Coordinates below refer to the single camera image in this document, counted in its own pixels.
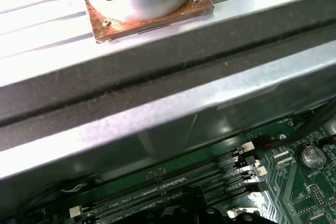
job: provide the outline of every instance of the cable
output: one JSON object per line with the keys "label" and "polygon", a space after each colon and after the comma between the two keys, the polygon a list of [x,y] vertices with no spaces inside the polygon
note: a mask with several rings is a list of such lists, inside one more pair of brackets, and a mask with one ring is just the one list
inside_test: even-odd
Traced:
{"label": "cable", "polygon": [[268,142],[264,145],[264,149],[278,148],[283,145],[295,143],[298,140],[303,139],[307,135],[311,134],[319,127],[322,127],[325,123],[336,116],[336,96],[334,96],[329,102],[317,109],[315,115],[306,121],[301,127],[299,127],[294,133],[288,136],[285,140],[276,140]]}
{"label": "cable", "polygon": [[78,184],[77,186],[75,186],[73,189],[70,190],[66,190],[66,189],[61,189],[61,191],[63,193],[75,193],[77,191],[79,191],[80,189],[82,189],[83,187],[87,186],[87,183],[82,183],[82,184]]}
{"label": "cable", "polygon": [[51,184],[44,190],[39,191],[38,193],[24,200],[18,206],[17,214],[15,217],[17,224],[26,224],[27,221],[25,220],[25,212],[33,208],[37,203],[44,200],[46,197],[49,197],[50,195],[53,195],[56,193],[76,193],[83,187],[89,185],[89,183],[83,182],[83,180],[87,181],[88,179],[90,179],[90,177],[93,177],[94,175],[95,174],[90,174],[90,175],[86,175],[86,176],[83,176],[83,177],[80,177],[74,180],[57,182],[57,183]]}

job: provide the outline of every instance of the white connector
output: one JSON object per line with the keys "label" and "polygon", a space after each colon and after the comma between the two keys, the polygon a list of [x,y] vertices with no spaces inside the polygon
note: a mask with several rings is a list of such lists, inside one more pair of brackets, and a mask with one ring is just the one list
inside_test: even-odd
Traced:
{"label": "white connector", "polygon": [[246,153],[246,152],[252,151],[254,149],[255,149],[254,144],[252,143],[252,141],[250,141],[250,142],[247,142],[247,143],[243,144],[241,150],[244,153]]}
{"label": "white connector", "polygon": [[69,208],[70,218],[74,218],[76,216],[80,216],[82,214],[82,206],[75,206]]}
{"label": "white connector", "polygon": [[267,170],[264,166],[255,169],[257,177],[261,178],[267,174]]}

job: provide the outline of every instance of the electronic component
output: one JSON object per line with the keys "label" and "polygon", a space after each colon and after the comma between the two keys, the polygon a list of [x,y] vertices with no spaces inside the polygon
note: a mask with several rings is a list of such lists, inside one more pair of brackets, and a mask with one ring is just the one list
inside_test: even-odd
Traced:
{"label": "electronic component", "polygon": [[325,145],[331,145],[331,144],[336,144],[336,135],[333,136],[327,136],[322,139],[317,140],[317,144],[320,147],[323,147]]}
{"label": "electronic component", "polygon": [[156,173],[155,172],[149,172],[146,175],[146,180],[151,180],[151,179],[155,179],[156,178]]}
{"label": "electronic component", "polygon": [[327,157],[323,150],[311,144],[306,144],[299,148],[297,159],[301,166],[311,172],[322,170],[327,164]]}
{"label": "electronic component", "polygon": [[312,195],[306,195],[292,202],[296,212],[301,215],[317,209],[316,201]]}
{"label": "electronic component", "polygon": [[261,178],[267,174],[267,170],[264,166],[258,167],[255,169],[257,177]]}
{"label": "electronic component", "polygon": [[156,171],[156,175],[157,175],[157,177],[159,177],[159,176],[163,176],[163,175],[165,175],[166,173],[167,173],[167,171],[166,171],[165,168],[160,168],[160,169],[158,169],[158,170]]}
{"label": "electronic component", "polygon": [[81,206],[75,206],[75,207],[71,207],[69,209],[70,218],[80,216],[81,214],[82,214],[82,207]]}
{"label": "electronic component", "polygon": [[293,157],[287,157],[287,158],[285,158],[283,160],[278,161],[277,165],[282,165],[282,164],[287,163],[287,162],[289,162],[289,161],[291,161],[293,159],[294,159]]}
{"label": "electronic component", "polygon": [[336,210],[336,200],[329,203],[329,208],[332,211]]}
{"label": "electronic component", "polygon": [[277,155],[274,155],[273,158],[280,158],[280,157],[285,156],[287,154],[289,154],[289,151],[284,151],[284,152],[281,152]]}
{"label": "electronic component", "polygon": [[323,206],[326,202],[324,201],[319,188],[316,185],[311,185],[309,186],[309,189],[311,190],[311,193],[314,195],[319,205]]}

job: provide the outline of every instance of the dimm slot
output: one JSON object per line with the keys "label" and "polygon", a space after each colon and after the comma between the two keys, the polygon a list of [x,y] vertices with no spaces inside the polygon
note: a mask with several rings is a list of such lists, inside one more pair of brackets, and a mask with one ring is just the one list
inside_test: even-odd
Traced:
{"label": "dimm slot", "polygon": [[[218,165],[218,162],[222,163],[224,161],[228,161],[230,160],[232,157],[232,154],[231,152],[228,152],[228,153],[225,153],[225,154],[222,154],[216,158],[210,158],[206,161],[203,161],[201,163],[198,163],[196,165],[192,165],[192,166],[189,166],[189,167],[186,167],[180,171],[177,171],[177,172],[174,172],[173,174],[172,173],[169,173],[167,175],[164,175],[162,176],[162,180],[166,181],[166,180],[169,180],[169,179],[174,179],[178,176],[185,176],[184,174],[187,174],[189,172],[193,172],[194,170],[197,170],[199,168],[203,168],[203,167],[206,167],[207,165],[210,165],[209,167],[213,167],[213,166],[216,166]],[[102,205],[102,204],[109,204],[111,201],[117,199],[117,198],[120,198],[120,197],[123,197],[125,195],[129,195],[131,193],[138,193],[139,190],[146,190],[148,189],[149,187],[151,186],[154,186],[155,183],[154,182],[145,182],[143,183],[141,186],[138,186],[136,188],[132,188],[132,189],[128,189],[128,190],[125,190],[124,192],[116,195],[116,196],[113,196],[113,197],[109,197],[107,199],[103,199],[103,200],[100,200],[100,201],[97,201],[95,203],[93,203],[94,205],[94,208],[98,205]]]}

